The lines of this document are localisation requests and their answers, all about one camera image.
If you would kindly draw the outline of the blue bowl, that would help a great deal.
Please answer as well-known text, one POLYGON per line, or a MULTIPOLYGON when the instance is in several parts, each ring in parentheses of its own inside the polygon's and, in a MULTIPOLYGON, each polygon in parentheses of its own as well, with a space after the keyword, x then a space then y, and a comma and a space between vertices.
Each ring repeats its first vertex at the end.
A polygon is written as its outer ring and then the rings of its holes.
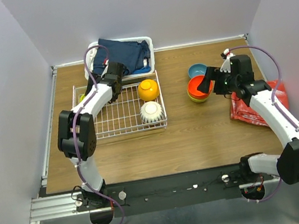
POLYGON ((207 66, 202 63, 193 64, 188 69, 188 76, 192 79, 196 76, 205 75, 207 66))

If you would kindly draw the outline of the lime green bowl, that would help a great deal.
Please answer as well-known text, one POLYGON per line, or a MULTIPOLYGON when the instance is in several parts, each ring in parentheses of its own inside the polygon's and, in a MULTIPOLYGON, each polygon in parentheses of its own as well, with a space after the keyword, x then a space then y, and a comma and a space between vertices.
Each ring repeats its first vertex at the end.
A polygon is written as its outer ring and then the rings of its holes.
POLYGON ((209 96, 210 95, 208 94, 206 97, 203 97, 202 99, 200 99, 200 98, 197 99, 196 97, 193 97, 193 96, 189 96, 189 98, 190 98, 191 101, 193 101, 195 103, 203 103, 203 102, 206 102, 208 100, 209 96))

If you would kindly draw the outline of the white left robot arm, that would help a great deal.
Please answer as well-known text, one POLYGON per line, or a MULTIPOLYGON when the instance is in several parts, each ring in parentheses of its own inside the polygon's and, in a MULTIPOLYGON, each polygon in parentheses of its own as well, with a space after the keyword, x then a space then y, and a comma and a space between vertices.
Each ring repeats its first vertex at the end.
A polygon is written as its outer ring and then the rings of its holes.
POLYGON ((95 208, 102 208, 111 198, 103 191, 105 182, 93 158, 97 145, 94 120, 107 103, 117 100, 126 71, 122 63, 110 62, 102 74, 90 74, 83 100, 58 116, 58 149, 73 163, 88 203, 95 208))

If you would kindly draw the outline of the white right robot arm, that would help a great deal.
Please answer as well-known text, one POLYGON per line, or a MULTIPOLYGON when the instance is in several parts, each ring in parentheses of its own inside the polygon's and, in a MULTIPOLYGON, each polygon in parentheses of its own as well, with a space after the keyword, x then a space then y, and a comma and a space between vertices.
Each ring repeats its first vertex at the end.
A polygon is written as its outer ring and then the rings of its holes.
POLYGON ((286 184, 299 182, 299 121, 275 96, 265 80, 255 80, 247 55, 228 57, 221 67, 208 67, 198 86, 200 92, 210 87, 218 95, 236 95, 267 123, 282 144, 279 155, 254 153, 241 158, 239 176, 252 182, 259 174, 274 175, 286 184))

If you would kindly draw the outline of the red orange bowl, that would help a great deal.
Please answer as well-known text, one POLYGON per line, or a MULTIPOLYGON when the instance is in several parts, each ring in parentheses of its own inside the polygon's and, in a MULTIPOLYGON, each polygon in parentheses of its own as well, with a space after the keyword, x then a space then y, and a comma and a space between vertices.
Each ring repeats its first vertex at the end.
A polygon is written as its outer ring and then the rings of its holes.
POLYGON ((208 99, 209 95, 211 94, 211 91, 208 93, 200 92, 198 90, 187 90, 187 94, 189 95, 190 99, 194 102, 204 102, 208 99))
POLYGON ((188 87, 187 87, 188 93, 191 96, 193 96, 194 98, 197 98, 197 99, 205 98, 205 97, 209 96, 209 94, 213 90, 213 86, 214 86, 213 81, 210 82, 208 93, 200 92, 199 90, 197 90, 198 86, 200 85, 200 83, 202 82, 204 77, 205 77, 204 75, 197 75, 194 78, 191 78, 188 83, 188 87))

